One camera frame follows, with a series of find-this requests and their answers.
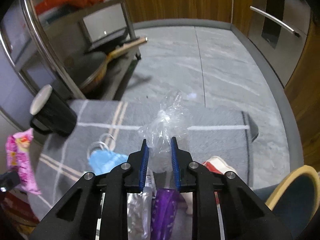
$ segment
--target silver screw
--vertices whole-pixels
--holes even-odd
[[[234,179],[234,178],[236,177],[236,174],[235,174],[234,172],[232,172],[232,171],[228,171],[228,172],[226,173],[226,176],[227,176],[227,178],[229,178],[229,179]]]
[[[130,169],[130,167],[131,167],[130,163],[122,163],[121,164],[121,169],[123,169],[123,170]]]
[[[84,178],[85,178],[85,179],[92,179],[92,178],[93,178],[93,173],[92,173],[92,172],[87,172],[87,173],[84,175]]]
[[[196,168],[199,167],[199,164],[196,163],[196,162],[191,162],[191,163],[189,163],[189,167],[192,168],[192,169],[196,169]]]

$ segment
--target purple bottle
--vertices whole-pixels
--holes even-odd
[[[160,188],[151,212],[150,240],[169,240],[177,214],[180,194],[174,189]]]

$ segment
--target gray tile floor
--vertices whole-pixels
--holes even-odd
[[[224,105],[247,111],[259,127],[252,143],[253,187],[279,183],[289,173],[289,151],[282,119],[254,60],[229,30],[157,27],[136,31],[147,36],[124,101],[161,100],[181,90],[185,105]]]

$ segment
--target pink wrapper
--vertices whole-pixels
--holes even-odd
[[[29,146],[33,139],[33,129],[9,136],[6,143],[7,167],[18,171],[21,188],[26,192],[40,195],[29,158]]]

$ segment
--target oven door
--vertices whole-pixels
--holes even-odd
[[[306,42],[310,7],[305,0],[253,0],[250,9],[248,37],[285,86]]]

